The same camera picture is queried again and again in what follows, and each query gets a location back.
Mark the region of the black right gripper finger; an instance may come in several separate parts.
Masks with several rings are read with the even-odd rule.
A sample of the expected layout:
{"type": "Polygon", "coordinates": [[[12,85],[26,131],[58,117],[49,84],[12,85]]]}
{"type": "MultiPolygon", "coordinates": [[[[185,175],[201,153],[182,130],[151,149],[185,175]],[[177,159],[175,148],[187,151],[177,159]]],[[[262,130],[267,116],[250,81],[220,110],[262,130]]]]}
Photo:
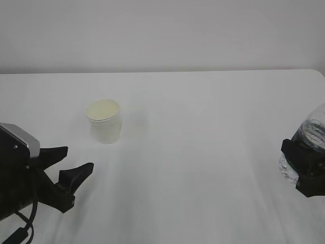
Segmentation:
{"type": "Polygon", "coordinates": [[[303,143],[284,139],[281,151],[292,169],[307,178],[324,175],[324,154],[303,143]]]}

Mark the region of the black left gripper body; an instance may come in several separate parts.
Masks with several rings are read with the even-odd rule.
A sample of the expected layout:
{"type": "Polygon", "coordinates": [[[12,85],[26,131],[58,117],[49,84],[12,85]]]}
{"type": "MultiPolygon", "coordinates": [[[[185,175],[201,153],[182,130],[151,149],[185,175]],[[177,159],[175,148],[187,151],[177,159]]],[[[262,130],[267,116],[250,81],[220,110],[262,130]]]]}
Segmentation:
{"type": "Polygon", "coordinates": [[[1,166],[1,218],[9,217],[34,201],[65,213],[74,206],[75,196],[65,194],[44,170],[1,166]]]}

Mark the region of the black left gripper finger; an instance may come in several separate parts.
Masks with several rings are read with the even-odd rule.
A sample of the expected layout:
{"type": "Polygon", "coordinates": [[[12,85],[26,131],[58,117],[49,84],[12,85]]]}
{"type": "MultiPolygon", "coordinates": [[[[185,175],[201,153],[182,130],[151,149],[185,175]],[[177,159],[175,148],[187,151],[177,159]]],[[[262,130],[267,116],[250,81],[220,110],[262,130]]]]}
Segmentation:
{"type": "Polygon", "coordinates": [[[58,187],[65,194],[74,194],[81,184],[92,174],[94,163],[86,163],[77,168],[59,172],[58,187]]]}
{"type": "Polygon", "coordinates": [[[45,170],[62,161],[68,154],[68,147],[41,148],[38,157],[28,160],[27,165],[31,168],[45,170]]]}

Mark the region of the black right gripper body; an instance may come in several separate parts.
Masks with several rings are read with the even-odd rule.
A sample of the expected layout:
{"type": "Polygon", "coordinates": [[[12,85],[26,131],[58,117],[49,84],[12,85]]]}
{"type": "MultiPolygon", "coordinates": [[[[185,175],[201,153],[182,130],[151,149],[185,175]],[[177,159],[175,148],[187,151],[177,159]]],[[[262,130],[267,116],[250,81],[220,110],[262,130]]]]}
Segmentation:
{"type": "Polygon", "coordinates": [[[296,189],[305,197],[324,196],[324,167],[297,171],[296,189]]]}

